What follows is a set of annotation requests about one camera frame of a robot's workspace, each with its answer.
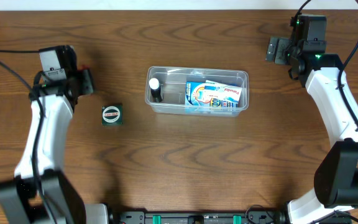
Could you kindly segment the green Zam-Buk tin box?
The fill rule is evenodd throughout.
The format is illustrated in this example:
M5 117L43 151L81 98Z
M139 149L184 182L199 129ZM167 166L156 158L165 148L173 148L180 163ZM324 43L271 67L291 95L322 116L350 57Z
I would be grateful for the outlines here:
M103 106L101 109L103 126L119 126L123 124L122 104Z

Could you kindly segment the white blue Panadol box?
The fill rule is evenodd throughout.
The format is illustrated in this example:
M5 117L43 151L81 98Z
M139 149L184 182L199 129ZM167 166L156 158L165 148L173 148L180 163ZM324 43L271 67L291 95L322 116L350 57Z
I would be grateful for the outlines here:
M238 103L241 97L242 88L207 80L204 83L204 95L218 100Z

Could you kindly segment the black bottle white cap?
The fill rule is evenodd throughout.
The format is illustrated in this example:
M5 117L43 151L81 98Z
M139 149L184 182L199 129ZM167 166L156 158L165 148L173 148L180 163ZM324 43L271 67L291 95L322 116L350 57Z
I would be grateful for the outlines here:
M161 94L161 85L160 85L159 80L157 78L151 78L149 80L149 87L150 87L150 92L152 94L154 102L156 102L156 103L162 102L163 98L162 98L162 94Z

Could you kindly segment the blue Kool Fever box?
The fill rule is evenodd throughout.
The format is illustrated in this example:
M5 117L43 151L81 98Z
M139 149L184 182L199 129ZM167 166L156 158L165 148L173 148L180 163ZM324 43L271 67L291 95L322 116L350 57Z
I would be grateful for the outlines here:
M212 108L236 108L239 103L218 100L204 95L204 83L187 82L185 86L185 104Z

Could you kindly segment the red Panadol ActiFast box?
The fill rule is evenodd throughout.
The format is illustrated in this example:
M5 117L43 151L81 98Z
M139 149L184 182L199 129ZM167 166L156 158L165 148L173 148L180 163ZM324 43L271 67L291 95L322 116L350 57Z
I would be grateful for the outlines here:
M86 66L86 65L81 65L81 66L80 66L80 70L87 70L87 69L89 69L89 67Z

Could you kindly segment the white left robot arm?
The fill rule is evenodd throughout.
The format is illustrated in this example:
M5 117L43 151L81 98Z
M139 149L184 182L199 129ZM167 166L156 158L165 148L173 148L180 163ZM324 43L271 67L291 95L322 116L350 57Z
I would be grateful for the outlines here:
M13 179L0 182L0 205L9 223L110 223L108 206L85 204L63 173L75 106L94 92L91 72L77 67L70 45L38 53L42 70L30 88L27 143Z

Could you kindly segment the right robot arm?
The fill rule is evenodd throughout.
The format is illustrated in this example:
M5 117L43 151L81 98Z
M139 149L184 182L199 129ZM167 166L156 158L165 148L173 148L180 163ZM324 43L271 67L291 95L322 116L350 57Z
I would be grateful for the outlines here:
M344 64L326 53L326 17L296 13L289 38L271 37L266 59L288 65L323 119L330 151L314 174L314 187L287 203L287 223L335 222L358 208L358 105L347 84Z

